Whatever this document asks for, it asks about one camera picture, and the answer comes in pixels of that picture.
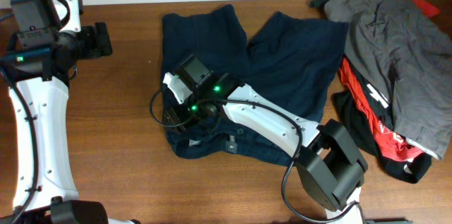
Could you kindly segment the navy blue shorts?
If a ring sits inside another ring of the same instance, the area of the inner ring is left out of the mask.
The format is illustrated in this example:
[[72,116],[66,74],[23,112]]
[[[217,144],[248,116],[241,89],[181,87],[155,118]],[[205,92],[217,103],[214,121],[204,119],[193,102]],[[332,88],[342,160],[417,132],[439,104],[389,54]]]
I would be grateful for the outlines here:
[[[171,13],[162,19],[162,72],[173,71],[194,54],[215,73],[232,74],[283,109],[319,122],[348,30],[347,23],[276,12],[248,38],[231,5],[194,16]],[[262,135],[226,119],[209,117],[182,133],[167,129],[165,136],[180,158],[206,157],[234,140],[239,155],[282,166],[290,161]]]

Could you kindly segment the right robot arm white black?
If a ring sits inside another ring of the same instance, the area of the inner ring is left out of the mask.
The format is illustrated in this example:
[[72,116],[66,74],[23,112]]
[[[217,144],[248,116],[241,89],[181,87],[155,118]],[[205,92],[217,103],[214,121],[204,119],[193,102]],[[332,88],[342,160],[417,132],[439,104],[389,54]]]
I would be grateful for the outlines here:
[[162,82],[179,103],[166,112],[165,126],[185,129],[216,115],[246,126],[290,156],[282,194],[296,169],[305,192],[324,207],[325,223],[369,222],[359,202],[368,164],[342,124],[331,119],[321,125],[288,112],[237,77],[207,69],[194,55]]

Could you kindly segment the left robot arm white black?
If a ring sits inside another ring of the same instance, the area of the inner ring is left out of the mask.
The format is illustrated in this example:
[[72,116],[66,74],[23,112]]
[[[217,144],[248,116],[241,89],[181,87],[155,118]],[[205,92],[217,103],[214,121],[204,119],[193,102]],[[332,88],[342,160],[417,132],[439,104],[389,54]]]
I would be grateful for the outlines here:
[[115,224],[101,203],[80,200],[66,134],[69,83],[80,60],[112,53],[107,26],[81,25],[83,0],[11,0],[11,8],[18,31],[1,76],[16,119],[18,181],[1,222]]

